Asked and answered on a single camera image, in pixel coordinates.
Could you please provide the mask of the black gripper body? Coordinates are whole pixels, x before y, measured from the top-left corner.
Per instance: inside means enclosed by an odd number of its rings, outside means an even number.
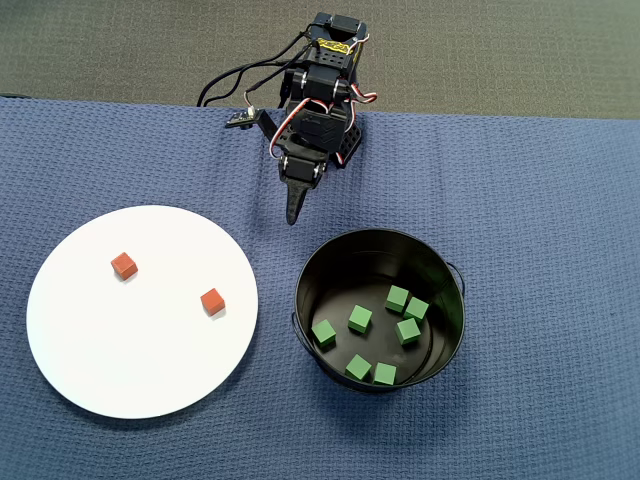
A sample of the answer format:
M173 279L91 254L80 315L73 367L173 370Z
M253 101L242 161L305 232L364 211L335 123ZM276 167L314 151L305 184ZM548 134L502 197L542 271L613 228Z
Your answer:
M299 180L315 187L329 161L344 169L356 151L354 102L326 104L304 99L287 109L277 128L281 180Z

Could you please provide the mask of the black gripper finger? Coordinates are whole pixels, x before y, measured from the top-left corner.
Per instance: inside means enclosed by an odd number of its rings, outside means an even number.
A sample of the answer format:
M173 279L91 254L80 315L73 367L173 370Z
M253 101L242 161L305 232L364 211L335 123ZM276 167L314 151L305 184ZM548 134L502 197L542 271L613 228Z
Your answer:
M294 225L299 217L307 191L311 188L311 185L299 180L287 180L286 185L286 220L289 225Z

